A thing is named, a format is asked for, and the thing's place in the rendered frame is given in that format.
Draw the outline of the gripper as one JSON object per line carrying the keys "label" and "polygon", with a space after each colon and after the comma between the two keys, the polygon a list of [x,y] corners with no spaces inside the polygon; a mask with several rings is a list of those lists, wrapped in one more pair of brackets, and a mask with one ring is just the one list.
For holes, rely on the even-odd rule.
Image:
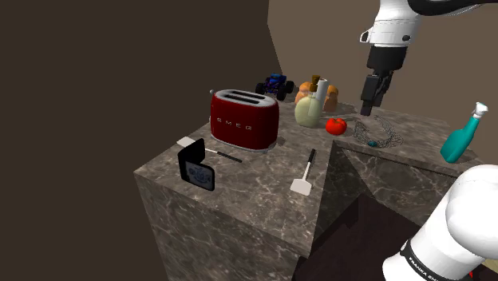
{"label": "gripper", "polygon": [[374,107],[380,107],[382,99],[389,89],[393,71],[402,68],[407,46],[403,47],[380,47],[371,46],[366,66],[372,69],[376,75],[366,77],[362,94],[362,107],[360,114],[369,116]]}

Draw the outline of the orange bread loaf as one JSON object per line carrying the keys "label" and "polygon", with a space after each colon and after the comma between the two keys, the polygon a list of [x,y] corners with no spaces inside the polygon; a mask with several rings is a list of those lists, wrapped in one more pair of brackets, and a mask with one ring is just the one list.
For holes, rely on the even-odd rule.
{"label": "orange bread loaf", "polygon": [[[299,91],[295,97],[295,104],[298,104],[299,100],[307,96],[310,93],[310,81],[303,82],[299,86]],[[338,89],[334,85],[329,85],[326,92],[326,98],[323,105],[324,112],[333,112],[338,104]]]}

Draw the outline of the red tomato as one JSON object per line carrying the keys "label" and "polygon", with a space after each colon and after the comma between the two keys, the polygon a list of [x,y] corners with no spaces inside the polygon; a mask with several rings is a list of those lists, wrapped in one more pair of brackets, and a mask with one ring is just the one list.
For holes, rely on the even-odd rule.
{"label": "red tomato", "polygon": [[330,118],[326,122],[326,131],[332,135],[342,135],[347,130],[347,123],[342,118]]}

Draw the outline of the pale green vase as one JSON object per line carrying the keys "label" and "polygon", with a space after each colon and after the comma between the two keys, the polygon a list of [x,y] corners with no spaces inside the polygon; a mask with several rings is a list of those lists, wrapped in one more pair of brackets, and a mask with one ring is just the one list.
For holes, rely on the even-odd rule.
{"label": "pale green vase", "polygon": [[294,117],[298,125],[313,128],[318,124],[328,86],[328,80],[320,77],[317,92],[310,91],[307,96],[299,100],[294,109]]}

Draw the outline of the teal spray bottle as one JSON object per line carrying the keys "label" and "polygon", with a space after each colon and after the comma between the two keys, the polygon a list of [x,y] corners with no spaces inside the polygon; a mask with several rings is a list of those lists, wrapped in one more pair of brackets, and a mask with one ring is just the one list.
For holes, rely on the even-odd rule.
{"label": "teal spray bottle", "polygon": [[480,119],[487,111],[487,105],[477,102],[465,127],[455,130],[448,136],[440,150],[440,154],[446,162],[450,164],[455,163],[464,154],[465,150],[472,142]]}

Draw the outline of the blue toy monster truck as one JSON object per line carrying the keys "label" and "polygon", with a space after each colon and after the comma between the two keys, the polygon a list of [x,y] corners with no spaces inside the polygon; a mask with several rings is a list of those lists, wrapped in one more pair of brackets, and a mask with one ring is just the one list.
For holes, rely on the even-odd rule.
{"label": "blue toy monster truck", "polygon": [[258,94],[272,93],[278,101],[284,101],[287,94],[294,90],[294,82],[287,79],[285,75],[272,73],[265,82],[258,83],[255,92]]}

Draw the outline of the red toaster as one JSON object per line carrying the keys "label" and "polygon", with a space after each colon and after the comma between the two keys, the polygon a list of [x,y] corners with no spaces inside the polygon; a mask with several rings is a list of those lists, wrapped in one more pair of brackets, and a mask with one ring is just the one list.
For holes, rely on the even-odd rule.
{"label": "red toaster", "polygon": [[279,103],[272,97],[238,89],[211,95],[211,136],[235,148],[266,152],[277,142]]}

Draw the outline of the black open folding case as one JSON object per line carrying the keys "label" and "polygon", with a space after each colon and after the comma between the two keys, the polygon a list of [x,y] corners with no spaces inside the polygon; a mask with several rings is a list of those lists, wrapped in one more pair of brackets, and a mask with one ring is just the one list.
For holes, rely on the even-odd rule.
{"label": "black open folding case", "polygon": [[215,190],[215,170],[203,164],[205,159],[203,138],[183,147],[177,156],[182,180],[210,192]]}

